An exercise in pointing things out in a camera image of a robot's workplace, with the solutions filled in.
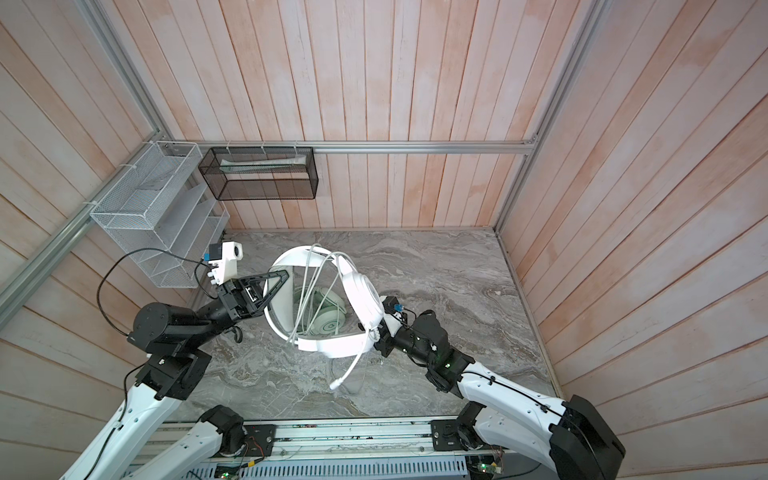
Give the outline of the white headphones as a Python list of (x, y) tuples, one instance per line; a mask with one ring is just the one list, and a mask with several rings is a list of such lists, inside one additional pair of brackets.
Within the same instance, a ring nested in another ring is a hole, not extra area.
[(284, 252), (270, 271), (287, 279), (283, 284), (270, 280), (263, 289), (277, 291), (265, 309), (268, 324), (302, 352), (350, 357), (347, 370), (330, 384), (339, 388), (380, 340), (385, 312), (376, 289), (346, 253), (318, 244)]

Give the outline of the green headphones with cable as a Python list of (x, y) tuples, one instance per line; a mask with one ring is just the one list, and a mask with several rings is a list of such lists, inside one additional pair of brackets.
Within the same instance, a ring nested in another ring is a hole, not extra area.
[(308, 336), (337, 335), (347, 318), (345, 301), (335, 291), (315, 287), (301, 296), (302, 288), (293, 290), (293, 320), (289, 332)]

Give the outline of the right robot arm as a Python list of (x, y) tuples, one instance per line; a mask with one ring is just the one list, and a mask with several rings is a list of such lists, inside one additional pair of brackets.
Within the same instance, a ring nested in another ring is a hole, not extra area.
[(398, 312), (387, 314), (373, 338), (383, 356), (405, 353), (437, 391), (466, 400), (456, 419), (466, 449), (511, 450), (561, 479), (617, 477), (626, 449), (589, 400), (537, 393), (489, 370), (451, 345), (434, 311), (412, 324)]

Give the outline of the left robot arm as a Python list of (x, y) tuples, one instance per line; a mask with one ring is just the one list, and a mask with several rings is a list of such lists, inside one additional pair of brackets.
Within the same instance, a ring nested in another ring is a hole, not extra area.
[[(243, 320), (265, 313), (287, 283), (286, 270), (234, 278), (197, 311), (151, 303), (137, 314), (128, 341), (148, 355), (131, 370), (132, 384), (102, 431), (64, 473), (66, 479), (119, 479), (154, 432), (189, 398), (211, 361), (205, 343)], [(228, 407), (204, 412), (172, 446), (145, 463), (135, 479), (177, 479), (212, 456), (244, 460), (249, 450), (244, 419)]]

